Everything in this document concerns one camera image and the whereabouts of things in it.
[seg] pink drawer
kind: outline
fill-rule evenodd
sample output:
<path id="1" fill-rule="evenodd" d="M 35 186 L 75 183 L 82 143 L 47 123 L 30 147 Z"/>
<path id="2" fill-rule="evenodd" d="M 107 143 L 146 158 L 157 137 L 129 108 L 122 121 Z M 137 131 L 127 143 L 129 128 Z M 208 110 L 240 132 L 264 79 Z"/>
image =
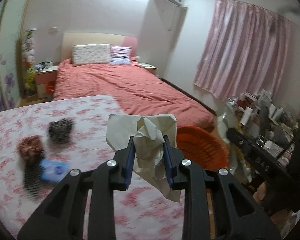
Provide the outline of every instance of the pink drawer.
<path id="1" fill-rule="evenodd" d="M 50 81 L 55 81 L 56 79 L 57 79 L 57 71 L 35 75 L 35 81 L 37 85 L 45 84 Z"/>

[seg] pillow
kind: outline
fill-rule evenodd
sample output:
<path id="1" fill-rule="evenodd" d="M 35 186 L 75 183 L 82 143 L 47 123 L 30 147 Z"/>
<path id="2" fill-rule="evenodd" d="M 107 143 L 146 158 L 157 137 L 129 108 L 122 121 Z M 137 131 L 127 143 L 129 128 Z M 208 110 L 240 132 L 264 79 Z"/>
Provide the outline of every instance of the pillow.
<path id="1" fill-rule="evenodd" d="M 72 64 L 74 65 L 109 64 L 110 58 L 110 44 L 72 46 Z"/>
<path id="2" fill-rule="evenodd" d="M 131 47 L 111 46 L 111 65 L 126 64 L 130 65 Z"/>

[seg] curtain rod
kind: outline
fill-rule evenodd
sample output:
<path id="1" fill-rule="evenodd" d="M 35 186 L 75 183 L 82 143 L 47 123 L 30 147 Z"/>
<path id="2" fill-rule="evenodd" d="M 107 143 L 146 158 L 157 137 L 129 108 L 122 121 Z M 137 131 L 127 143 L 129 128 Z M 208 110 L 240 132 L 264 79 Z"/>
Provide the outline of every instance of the curtain rod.
<path id="1" fill-rule="evenodd" d="M 261 8 L 261 9 L 263 9 L 263 10 L 266 10 L 266 11 L 268 11 L 268 12 L 274 13 L 274 14 L 276 14 L 276 15 L 278 15 L 278 16 L 280 16 L 280 17 L 284 18 L 284 19 L 286 19 L 287 21 L 289 21 L 289 22 L 291 22 L 291 23 L 295 24 L 296 26 L 300 27 L 298 24 L 296 24 L 296 23 L 292 22 L 291 20 L 288 20 L 286 17 L 284 17 L 284 16 L 282 16 L 282 15 L 280 15 L 280 14 L 277 14 L 277 13 L 275 13 L 275 12 L 273 12 L 273 11 L 270 11 L 270 10 L 268 10 L 268 9 L 266 9 L 266 8 L 263 8 L 263 7 L 261 7 L 261 6 L 258 6 L 258 5 L 252 4 L 252 3 L 248 3 L 248 2 L 239 1 L 239 0 L 229 0 L 229 1 L 234 1 L 234 2 L 245 3 L 245 4 L 250 4 L 250 5 L 253 5 L 253 6 L 259 7 L 259 8 Z"/>

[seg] bed frame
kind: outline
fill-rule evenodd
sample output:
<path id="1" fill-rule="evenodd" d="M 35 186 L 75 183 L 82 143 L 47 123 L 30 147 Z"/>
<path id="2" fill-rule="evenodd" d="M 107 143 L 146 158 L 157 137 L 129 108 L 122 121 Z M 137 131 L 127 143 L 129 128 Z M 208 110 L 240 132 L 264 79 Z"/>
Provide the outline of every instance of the bed frame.
<path id="1" fill-rule="evenodd" d="M 100 43 L 132 47 L 131 56 L 135 57 L 138 39 L 135 37 L 106 33 L 64 33 L 61 47 L 61 61 L 72 57 L 72 46 Z"/>

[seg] crumpled paper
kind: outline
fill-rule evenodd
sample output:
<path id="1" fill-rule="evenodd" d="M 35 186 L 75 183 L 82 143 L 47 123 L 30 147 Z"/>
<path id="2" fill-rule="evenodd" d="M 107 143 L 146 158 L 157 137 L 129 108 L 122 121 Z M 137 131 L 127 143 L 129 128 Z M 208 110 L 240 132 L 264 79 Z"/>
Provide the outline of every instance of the crumpled paper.
<path id="1" fill-rule="evenodd" d="M 127 147 L 134 137 L 136 157 L 133 171 L 161 191 L 163 196 L 180 201 L 180 190 L 172 191 L 166 179 L 163 162 L 163 136 L 167 135 L 171 147 L 177 147 L 177 120 L 172 114 L 154 116 L 109 115 L 106 141 L 114 151 Z"/>

